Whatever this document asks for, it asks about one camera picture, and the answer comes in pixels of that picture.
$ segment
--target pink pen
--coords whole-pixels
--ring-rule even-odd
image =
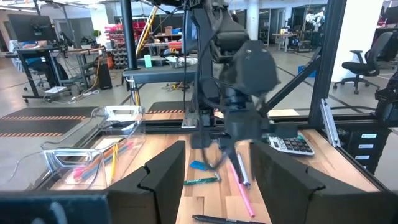
[[[246,208],[248,209],[248,212],[249,212],[250,216],[251,216],[251,217],[254,217],[253,208],[252,208],[251,205],[250,205],[250,201],[249,201],[249,199],[248,199],[248,196],[246,195],[246,192],[244,191],[243,185],[239,183],[238,174],[236,173],[235,168],[234,168],[234,166],[233,166],[232,164],[231,164],[231,170],[232,170],[232,173],[233,173],[234,176],[235,176],[235,181],[236,181],[236,184],[237,184],[238,187],[239,187],[239,191],[241,192],[241,195],[242,195],[244,204],[245,204]]]

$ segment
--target black mat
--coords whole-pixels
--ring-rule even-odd
[[[191,103],[190,101],[185,102],[185,107]],[[184,111],[183,101],[166,101],[156,102],[148,110],[147,113],[182,113]]]
[[[25,108],[0,118],[0,137],[61,136],[89,118],[94,108]]]

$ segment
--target clear plastic container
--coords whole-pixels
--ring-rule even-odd
[[[58,142],[4,167],[0,190],[105,189],[122,179],[145,143],[144,108],[95,108]]]

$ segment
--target concrete floor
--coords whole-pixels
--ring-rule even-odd
[[[312,56],[312,53],[293,54],[276,52],[270,49],[276,61],[278,68],[278,76],[281,84],[271,93],[268,94],[267,99],[271,98],[277,93],[287,82],[293,79],[297,74],[298,65],[305,65]],[[68,62],[60,61],[65,69],[70,71],[73,75],[73,67],[76,63],[72,58]],[[369,78],[372,82],[384,88],[389,77],[394,73],[393,70],[383,70],[383,74],[378,77]],[[100,91],[99,95],[91,95],[74,104],[68,104],[70,100],[69,94],[64,94],[60,98],[55,98],[53,103],[47,103],[44,100],[30,100],[27,105],[22,100],[21,95],[26,94],[23,88],[29,87],[24,73],[19,73],[13,66],[9,59],[0,58],[0,117],[10,114],[12,112],[21,110],[25,107],[67,107],[67,106],[105,106],[105,105],[120,105],[129,96],[125,86],[118,86],[121,81],[121,71],[113,71],[113,86],[111,90]],[[314,78],[307,78],[306,83],[301,83],[291,94],[284,98],[274,109],[297,108],[300,114],[308,114],[312,97]],[[145,108],[158,101],[181,101],[183,94],[181,91],[168,92],[161,89],[165,83],[146,84],[140,90],[141,102]],[[360,94],[353,94],[353,85],[347,83],[344,86],[339,86],[337,90],[330,88],[329,104],[333,106],[367,106],[375,108],[377,101],[374,99],[375,88],[360,86]],[[73,89],[73,94],[77,95],[77,90]],[[187,92],[187,99],[192,96],[192,89]],[[361,113],[368,113],[368,110],[360,110]],[[334,114],[352,114],[358,113],[352,109],[333,110]],[[0,167],[2,167],[2,175],[0,176],[0,188],[8,177],[13,172],[14,164],[23,156],[40,151],[40,144],[44,141],[56,141],[57,138],[0,138]],[[398,168],[393,162],[398,159],[398,152],[395,150],[395,145],[398,142],[398,136],[391,134],[389,136],[387,146],[384,149],[384,154],[381,157],[380,165],[376,171],[376,177],[379,178],[389,188],[398,190],[398,179],[394,178],[395,170]],[[34,166],[27,166],[23,170],[36,170],[37,173],[42,173],[42,167],[38,159]]]

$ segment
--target black office chair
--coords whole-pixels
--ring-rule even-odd
[[[361,53],[362,50],[351,50],[352,53],[356,54],[359,63],[356,62],[344,62],[341,66],[345,69],[348,69],[352,73],[356,74],[355,77],[353,78],[344,78],[340,82],[336,82],[335,85],[333,86],[333,89],[337,89],[337,84],[342,84],[344,85],[345,82],[354,82],[354,87],[355,91],[354,94],[358,94],[358,84],[360,82],[365,83],[365,86],[368,87],[370,85],[375,86],[377,90],[380,89],[380,87],[374,83],[371,83],[367,81],[366,79],[360,78],[360,75],[363,75],[365,77],[375,77],[380,74],[380,69],[377,64],[377,56],[380,54],[381,50],[384,48],[384,46],[388,43],[389,39],[392,36],[392,32],[385,32],[380,35],[380,37],[377,39],[376,43],[372,46],[372,48],[366,52],[365,54],[365,59],[366,63],[363,62]]]

